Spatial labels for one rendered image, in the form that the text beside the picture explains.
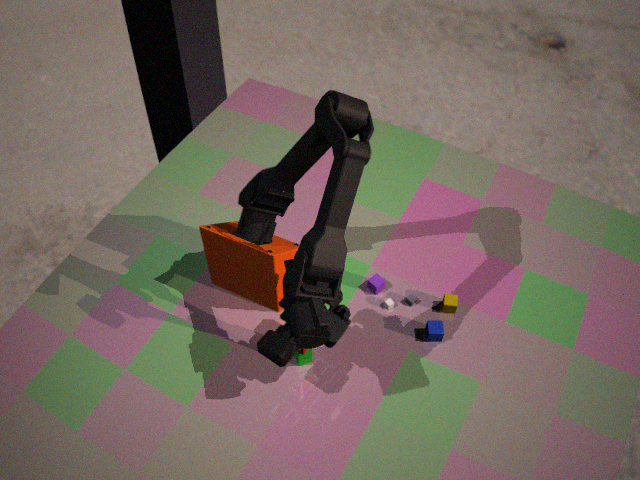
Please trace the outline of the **blue block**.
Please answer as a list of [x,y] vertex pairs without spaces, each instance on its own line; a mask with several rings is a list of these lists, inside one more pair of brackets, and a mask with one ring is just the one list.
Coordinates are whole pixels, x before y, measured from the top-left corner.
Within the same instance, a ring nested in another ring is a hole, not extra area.
[[427,342],[442,342],[444,336],[442,320],[427,321],[425,331]]

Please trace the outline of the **yellow block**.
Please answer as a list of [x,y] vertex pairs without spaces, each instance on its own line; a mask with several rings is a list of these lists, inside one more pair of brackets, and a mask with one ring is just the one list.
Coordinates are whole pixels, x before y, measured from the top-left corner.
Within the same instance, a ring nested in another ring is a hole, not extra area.
[[442,313],[455,313],[458,306],[458,295],[444,294]]

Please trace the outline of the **purple cube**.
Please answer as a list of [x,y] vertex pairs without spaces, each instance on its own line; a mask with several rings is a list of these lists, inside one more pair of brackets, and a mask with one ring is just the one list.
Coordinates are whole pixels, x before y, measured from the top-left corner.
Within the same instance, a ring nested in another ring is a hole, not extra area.
[[379,294],[385,289],[386,280],[384,280],[378,273],[368,279],[367,288],[375,295]]

